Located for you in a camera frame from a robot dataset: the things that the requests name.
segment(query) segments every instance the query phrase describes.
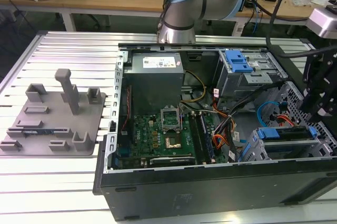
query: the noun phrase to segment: blue plastic latch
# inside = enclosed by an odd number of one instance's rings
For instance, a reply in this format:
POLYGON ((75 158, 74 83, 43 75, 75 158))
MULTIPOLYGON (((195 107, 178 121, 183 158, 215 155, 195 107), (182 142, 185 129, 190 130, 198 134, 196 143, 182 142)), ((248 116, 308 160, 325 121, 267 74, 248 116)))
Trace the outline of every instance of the blue plastic latch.
POLYGON ((242 158, 244 157, 245 154, 247 154, 247 151, 251 148, 251 144, 248 143, 246 148, 243 150, 242 154, 240 155, 238 162, 241 162, 242 158))
POLYGON ((264 139, 265 138, 264 133, 261 130, 258 130, 257 134, 260 137, 260 139, 264 139))
POLYGON ((313 126, 309 126, 308 129, 309 129, 309 132, 311 133, 311 135, 312 135, 314 138, 316 138, 316 137, 318 136, 318 133, 317 133, 316 128, 314 128, 313 126))
POLYGON ((279 138, 280 135, 276 128, 260 128, 266 138, 279 138))
POLYGON ((253 68, 248 65, 246 58, 239 50, 226 50, 225 55, 234 73, 253 72, 253 68))

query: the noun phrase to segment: aluminum extrusion table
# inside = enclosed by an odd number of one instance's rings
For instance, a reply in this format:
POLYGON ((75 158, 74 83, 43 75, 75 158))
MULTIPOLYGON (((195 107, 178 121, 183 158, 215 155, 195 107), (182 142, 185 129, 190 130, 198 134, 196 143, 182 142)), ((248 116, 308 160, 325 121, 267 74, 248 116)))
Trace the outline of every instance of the aluminum extrusion table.
MULTIPOLYGON (((263 38, 197 36, 201 43, 263 45, 263 38)), ((97 141, 107 132, 115 61, 120 42, 155 42, 152 34, 49 32, 36 36, 0 84, 0 140, 11 126, 27 97, 32 82, 47 91, 59 91, 54 79, 58 68, 70 68, 79 91, 100 87, 108 97, 97 141)), ((287 52, 305 51, 310 45, 300 40, 273 39, 287 52)), ((303 70, 304 61, 295 64, 303 70)), ((114 223, 103 196, 92 187, 98 145, 90 157, 0 158, 0 223, 114 223)), ((146 219, 133 223, 337 223, 337 189, 310 204, 206 215, 146 219)))

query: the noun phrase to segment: gray robot arm segment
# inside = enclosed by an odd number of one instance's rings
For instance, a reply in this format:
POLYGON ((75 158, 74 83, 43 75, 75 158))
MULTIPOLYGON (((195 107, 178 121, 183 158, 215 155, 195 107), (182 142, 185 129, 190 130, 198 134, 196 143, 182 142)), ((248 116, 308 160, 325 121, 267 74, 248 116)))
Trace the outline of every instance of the gray robot arm segment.
POLYGON ((197 19, 221 20, 237 12, 240 0, 183 0, 167 10, 158 34, 160 43, 194 43, 197 19))

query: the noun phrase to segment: red wire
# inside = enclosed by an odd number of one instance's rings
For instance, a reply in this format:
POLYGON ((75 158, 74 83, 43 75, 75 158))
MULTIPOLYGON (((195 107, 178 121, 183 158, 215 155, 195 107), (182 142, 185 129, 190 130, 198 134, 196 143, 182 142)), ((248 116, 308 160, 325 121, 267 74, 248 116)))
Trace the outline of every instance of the red wire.
POLYGON ((121 129, 121 132, 124 130, 125 126, 126 126, 126 123, 127 123, 127 120, 128 120, 128 117, 130 115, 130 106, 129 106, 129 102, 130 102, 130 89, 127 88, 127 117, 126 117, 126 120, 122 126, 122 129, 121 129))
POLYGON ((277 116, 277 118, 282 118, 284 119, 286 122, 288 122, 291 126, 294 126, 295 124, 285 115, 279 115, 277 116))

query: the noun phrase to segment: green motherboard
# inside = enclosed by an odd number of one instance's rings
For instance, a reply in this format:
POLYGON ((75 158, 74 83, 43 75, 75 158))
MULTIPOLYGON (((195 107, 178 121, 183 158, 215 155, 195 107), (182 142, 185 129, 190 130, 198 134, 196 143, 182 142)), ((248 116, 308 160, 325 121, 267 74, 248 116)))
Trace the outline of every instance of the green motherboard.
MULTIPOLYGON (((189 116, 181 115, 180 131, 163 131, 160 114, 138 115, 133 118, 133 143, 131 144, 130 157, 195 157, 195 146, 193 144, 189 116)), ((213 117, 210 113, 204 113, 207 134, 211 139, 214 130, 213 117)), ((176 113, 164 116, 164 125, 177 124, 176 113)), ((216 160, 223 162, 222 156, 216 160)))

